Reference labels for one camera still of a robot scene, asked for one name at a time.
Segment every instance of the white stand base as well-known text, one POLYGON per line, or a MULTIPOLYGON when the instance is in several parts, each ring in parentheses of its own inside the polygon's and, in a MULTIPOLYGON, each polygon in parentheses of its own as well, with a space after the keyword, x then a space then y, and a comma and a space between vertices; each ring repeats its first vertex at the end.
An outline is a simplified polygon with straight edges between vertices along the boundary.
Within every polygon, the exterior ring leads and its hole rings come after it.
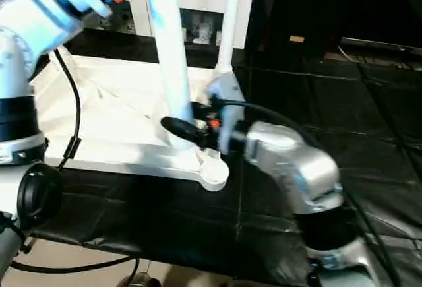
MULTIPOLYGON (((61 53, 82 101, 82 142, 67 168, 188 179, 209 191, 224 187, 229 169, 219 152, 169 145, 160 125, 168 111, 158 64, 61 53)), ((40 129, 50 140, 46 162, 58 165, 73 135, 75 99, 55 57, 50 59, 31 85, 40 129)), ((204 101, 212 75, 212 69, 188 67, 193 100, 204 101)))

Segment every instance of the black wire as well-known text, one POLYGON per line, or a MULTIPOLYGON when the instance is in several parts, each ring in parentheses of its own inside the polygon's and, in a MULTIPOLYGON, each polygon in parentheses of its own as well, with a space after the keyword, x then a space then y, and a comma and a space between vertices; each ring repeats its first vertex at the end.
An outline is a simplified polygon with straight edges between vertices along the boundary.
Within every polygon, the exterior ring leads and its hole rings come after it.
MULTIPOLYGON (((75 83, 75 81, 72 78, 71 72, 69 71, 69 69, 67 68, 65 62, 63 61, 63 58, 61 57, 59 50, 58 49, 55 49, 54 50, 54 54, 55 54, 57 60, 59 61, 61 68, 65 72, 65 75, 67 77, 67 80, 69 81, 69 84, 70 84, 70 86, 72 88, 73 94, 75 95, 75 102, 76 102, 76 121, 75 121, 75 131, 73 133, 74 139, 72 139, 69 142, 69 145, 68 145, 68 149, 72 149, 75 146, 75 143, 77 143, 77 140, 79 138, 80 114, 81 114, 80 96, 79 96, 78 87, 76 87, 76 83, 75 83)), ((67 161, 69 160, 69 153, 67 153, 67 154, 64 155, 62 161, 60 162, 60 164, 57 167, 58 170, 62 170, 65 167, 67 161)))
POLYGON ((302 125, 298 124, 297 122, 294 122, 292 119, 284 115, 279 114, 278 112, 275 112, 274 110, 265 108, 257 104, 251 104, 245 101, 237 101, 237 100, 214 100, 214 101, 216 102, 217 106, 218 104, 223 105, 223 106, 242 106, 242 107, 254 109, 261 113, 265 113, 267 116, 272 117, 273 119, 276 119, 282 122, 282 124, 287 125, 288 127, 291 127, 293 130, 296 130, 304 138, 306 143, 308 143, 309 145, 315 148, 319 148, 321 150, 324 148, 322 144, 316 138, 314 138, 307 130, 303 128, 302 125))
MULTIPOLYGON (((244 101, 217 99, 217 100, 214 100, 214 102, 216 103, 216 105, 219 104, 221 106, 243 106, 243 107, 251 108, 251 109, 260 111, 262 113, 265 113, 266 115, 273 117, 274 119, 277 119, 278 121, 281 121, 282 124, 287 125, 291 127, 292 129, 296 130, 300 135, 302 135, 303 139, 309 145, 319 148, 321 150, 324 150, 323 145, 319 141, 317 141, 302 125, 298 124, 297 122, 295 122, 294 120, 288 117, 285 117, 284 115, 279 114, 278 112, 275 112, 274 110, 271 110, 271 109, 268 109, 256 104, 251 104, 249 102, 244 102, 244 101)), ((378 254, 375 254, 375 256, 377 256, 377 258, 380 261, 380 264, 385 268, 393 285, 395 287, 400 287, 402 283, 400 281, 399 274, 393 265, 393 262, 390 258, 390 255, 387 252, 387 248, 383 240, 381 239, 378 232, 375 230, 374 226, 369 222, 369 219, 367 218, 364 210, 362 209, 360 204, 356 201, 356 199, 353 197, 353 195, 346 188, 344 188, 344 193, 348 201, 350 202, 351 206, 357 211, 358 215, 364 221, 369 232, 374 236, 375 241, 377 242, 380 252, 384 259, 379 259, 378 254)))
POLYGON ((26 265, 26 264, 18 263, 16 261, 12 261, 11 267, 19 271, 33 272, 36 274, 76 274, 78 272, 88 272, 88 271, 94 271, 96 269, 104 269, 106 267, 111 267, 118 264, 126 263, 128 261, 132 261, 133 259, 134 259, 133 257, 124 257, 122 259, 116 259, 114 261, 108 261, 104 263, 84 265, 84 266, 78 266, 78 267, 64 267, 64 268, 38 267, 38 266, 26 265))
POLYGON ((128 277, 128 279, 126 280, 126 282, 123 284, 122 287, 128 287, 131 284, 131 282, 136 276, 136 272, 138 271, 138 268, 139 268, 139 259, 135 259, 135 267, 133 267, 132 274, 128 277))

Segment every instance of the black band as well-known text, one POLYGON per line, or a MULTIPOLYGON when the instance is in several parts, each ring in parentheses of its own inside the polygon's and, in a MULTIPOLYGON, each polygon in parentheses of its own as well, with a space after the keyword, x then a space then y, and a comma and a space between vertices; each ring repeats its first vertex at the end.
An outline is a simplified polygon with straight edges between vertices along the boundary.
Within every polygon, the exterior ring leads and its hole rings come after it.
POLYGON ((353 242, 357 232, 354 213, 344 207, 313 214, 297 214, 305 245, 317 251, 338 249, 353 242))
POLYGON ((37 112, 31 96, 0 99, 0 142, 37 135, 37 112))

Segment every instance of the black joint cover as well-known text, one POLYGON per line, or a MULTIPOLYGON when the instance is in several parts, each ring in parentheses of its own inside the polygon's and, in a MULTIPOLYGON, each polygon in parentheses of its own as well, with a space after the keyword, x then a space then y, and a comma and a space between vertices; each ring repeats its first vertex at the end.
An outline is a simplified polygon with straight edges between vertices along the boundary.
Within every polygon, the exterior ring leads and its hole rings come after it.
POLYGON ((296 220, 306 246, 328 251, 345 246, 357 237, 355 215, 345 207, 313 214, 297 214, 296 220))

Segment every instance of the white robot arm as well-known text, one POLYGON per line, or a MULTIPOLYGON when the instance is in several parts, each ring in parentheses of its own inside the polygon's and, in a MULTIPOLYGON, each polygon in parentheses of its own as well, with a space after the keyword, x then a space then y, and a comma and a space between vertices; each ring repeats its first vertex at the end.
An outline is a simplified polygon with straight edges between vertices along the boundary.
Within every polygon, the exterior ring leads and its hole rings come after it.
POLYGON ((83 29, 113 0, 2 0, 0 3, 0 281, 31 229, 59 210, 60 174, 43 163, 28 79, 41 54, 83 29))

